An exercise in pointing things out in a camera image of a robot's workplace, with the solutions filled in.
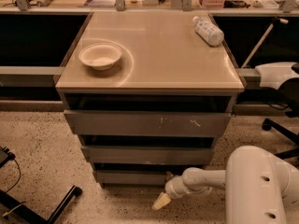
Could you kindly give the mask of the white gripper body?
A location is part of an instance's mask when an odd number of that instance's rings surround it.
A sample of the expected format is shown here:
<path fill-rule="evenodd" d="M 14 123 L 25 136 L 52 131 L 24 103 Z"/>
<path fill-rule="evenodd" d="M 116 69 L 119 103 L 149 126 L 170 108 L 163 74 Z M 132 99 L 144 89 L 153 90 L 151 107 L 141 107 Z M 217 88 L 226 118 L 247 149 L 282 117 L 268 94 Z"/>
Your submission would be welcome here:
<path fill-rule="evenodd" d="M 194 190 L 191 189 L 191 187 L 186 184 L 185 180 L 181 175 L 174 176 L 173 178 L 168 180 L 165 184 L 164 189 L 165 192 L 172 199 L 178 199 L 187 195 L 194 194 Z"/>

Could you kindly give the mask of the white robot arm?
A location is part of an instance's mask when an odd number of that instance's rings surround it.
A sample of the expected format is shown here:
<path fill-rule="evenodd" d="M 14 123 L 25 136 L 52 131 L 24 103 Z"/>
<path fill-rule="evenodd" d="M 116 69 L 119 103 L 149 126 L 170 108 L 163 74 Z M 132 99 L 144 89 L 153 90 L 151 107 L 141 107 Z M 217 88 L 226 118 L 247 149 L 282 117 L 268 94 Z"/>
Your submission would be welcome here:
<path fill-rule="evenodd" d="M 299 170 L 262 148 L 239 147 L 223 170 L 188 168 L 171 176 L 152 208 L 213 188 L 225 191 L 226 224 L 287 224 L 285 206 L 299 200 Z"/>

